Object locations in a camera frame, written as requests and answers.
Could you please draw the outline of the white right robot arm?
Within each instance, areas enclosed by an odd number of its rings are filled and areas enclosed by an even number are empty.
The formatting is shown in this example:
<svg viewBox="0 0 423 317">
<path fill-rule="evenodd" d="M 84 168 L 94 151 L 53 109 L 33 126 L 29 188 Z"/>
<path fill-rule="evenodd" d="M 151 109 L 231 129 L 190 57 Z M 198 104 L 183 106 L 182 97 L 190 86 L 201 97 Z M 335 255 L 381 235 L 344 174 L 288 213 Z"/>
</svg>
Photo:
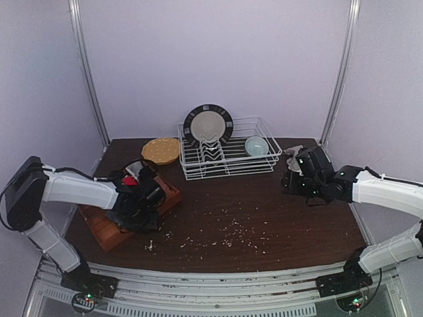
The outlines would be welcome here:
<svg viewBox="0 0 423 317">
<path fill-rule="evenodd" d="M 290 147 L 282 191 L 328 205 L 347 203 L 364 216 L 362 226 L 372 237 L 356 250 L 343 276 L 360 281 L 384 267 L 422 257 L 422 183 L 388 177 L 368 166 L 333 167 L 320 146 Z"/>
</svg>

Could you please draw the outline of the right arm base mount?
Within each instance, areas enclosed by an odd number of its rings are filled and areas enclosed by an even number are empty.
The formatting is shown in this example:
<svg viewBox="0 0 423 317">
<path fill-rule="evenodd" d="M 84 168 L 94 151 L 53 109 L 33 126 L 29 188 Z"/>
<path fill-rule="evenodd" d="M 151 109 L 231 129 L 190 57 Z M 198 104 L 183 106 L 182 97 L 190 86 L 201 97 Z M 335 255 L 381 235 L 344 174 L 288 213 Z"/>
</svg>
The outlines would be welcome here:
<svg viewBox="0 0 423 317">
<path fill-rule="evenodd" d="M 338 295 L 336 304 L 343 312 L 352 314 L 367 306 L 369 287 L 373 279 L 358 264 L 364 247 L 354 251 L 340 273 L 316 278 L 316 286 L 321 298 Z"/>
</svg>

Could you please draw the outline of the grey striped boxer underwear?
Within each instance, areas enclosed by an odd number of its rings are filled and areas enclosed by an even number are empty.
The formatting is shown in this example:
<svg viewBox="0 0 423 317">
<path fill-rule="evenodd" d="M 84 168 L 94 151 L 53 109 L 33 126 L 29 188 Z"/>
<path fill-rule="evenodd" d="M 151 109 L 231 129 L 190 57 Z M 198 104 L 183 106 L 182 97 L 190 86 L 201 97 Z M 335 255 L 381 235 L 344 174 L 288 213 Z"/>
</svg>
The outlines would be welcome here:
<svg viewBox="0 0 423 317">
<path fill-rule="evenodd" d="M 115 223 L 121 230 L 130 230 L 131 228 L 130 221 L 125 215 L 122 215 L 112 210 L 107 210 L 106 216 L 109 220 Z"/>
</svg>

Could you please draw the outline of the brown wooden organizer box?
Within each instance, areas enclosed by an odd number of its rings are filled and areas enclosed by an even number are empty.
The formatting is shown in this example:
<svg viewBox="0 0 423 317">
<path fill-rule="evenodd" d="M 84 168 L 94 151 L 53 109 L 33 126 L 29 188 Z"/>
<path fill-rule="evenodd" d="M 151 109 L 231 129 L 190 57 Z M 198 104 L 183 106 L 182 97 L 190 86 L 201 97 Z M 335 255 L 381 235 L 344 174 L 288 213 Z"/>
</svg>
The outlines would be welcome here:
<svg viewBox="0 0 423 317">
<path fill-rule="evenodd" d="M 180 191 L 157 170 L 150 160 L 133 161 L 110 174 L 125 189 L 111 210 L 78 206 L 103 251 L 111 251 L 135 233 L 157 230 L 161 217 L 180 204 Z"/>
</svg>

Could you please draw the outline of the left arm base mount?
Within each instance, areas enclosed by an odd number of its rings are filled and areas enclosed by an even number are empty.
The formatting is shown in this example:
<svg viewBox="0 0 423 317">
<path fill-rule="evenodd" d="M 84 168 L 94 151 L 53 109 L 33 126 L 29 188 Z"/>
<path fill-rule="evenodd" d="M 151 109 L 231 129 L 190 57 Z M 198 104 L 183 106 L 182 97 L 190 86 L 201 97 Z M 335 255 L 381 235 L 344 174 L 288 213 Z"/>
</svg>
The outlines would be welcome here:
<svg viewBox="0 0 423 317">
<path fill-rule="evenodd" d="M 103 299 L 113 299 L 118 279 L 115 277 L 95 274 L 86 262 L 82 262 L 71 271 L 56 266 L 61 275 L 60 285 L 76 293 L 71 298 L 71 307 L 82 316 L 91 313 Z"/>
</svg>

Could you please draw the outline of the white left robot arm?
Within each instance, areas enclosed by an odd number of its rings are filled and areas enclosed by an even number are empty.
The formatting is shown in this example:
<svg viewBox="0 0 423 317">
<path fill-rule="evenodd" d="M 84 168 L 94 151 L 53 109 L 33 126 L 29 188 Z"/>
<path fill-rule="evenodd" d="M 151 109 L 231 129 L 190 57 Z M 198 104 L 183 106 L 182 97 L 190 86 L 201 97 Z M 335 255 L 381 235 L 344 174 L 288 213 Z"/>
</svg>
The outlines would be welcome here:
<svg viewBox="0 0 423 317">
<path fill-rule="evenodd" d="M 32 156 L 1 190 L 1 224 L 26 235 L 62 273 L 88 275 L 82 255 L 48 222 L 42 208 L 84 205 L 105 211 L 122 230 L 153 230 L 167 198 L 156 176 L 156 169 L 141 159 L 107 176 L 93 176 L 72 167 L 53 167 Z"/>
</svg>

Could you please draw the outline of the grey beige sock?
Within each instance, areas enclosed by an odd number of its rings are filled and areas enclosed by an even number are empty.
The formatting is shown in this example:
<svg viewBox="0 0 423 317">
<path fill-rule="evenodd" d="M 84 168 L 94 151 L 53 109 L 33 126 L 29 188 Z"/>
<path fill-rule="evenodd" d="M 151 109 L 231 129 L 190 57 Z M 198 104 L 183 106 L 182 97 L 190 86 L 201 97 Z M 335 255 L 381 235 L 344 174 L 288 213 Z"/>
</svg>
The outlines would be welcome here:
<svg viewBox="0 0 423 317">
<path fill-rule="evenodd" d="M 284 154 L 287 156 L 286 164 L 290 171 L 301 173 L 301 168 L 296 156 L 303 150 L 305 150 L 303 145 L 297 145 L 284 150 Z"/>
</svg>

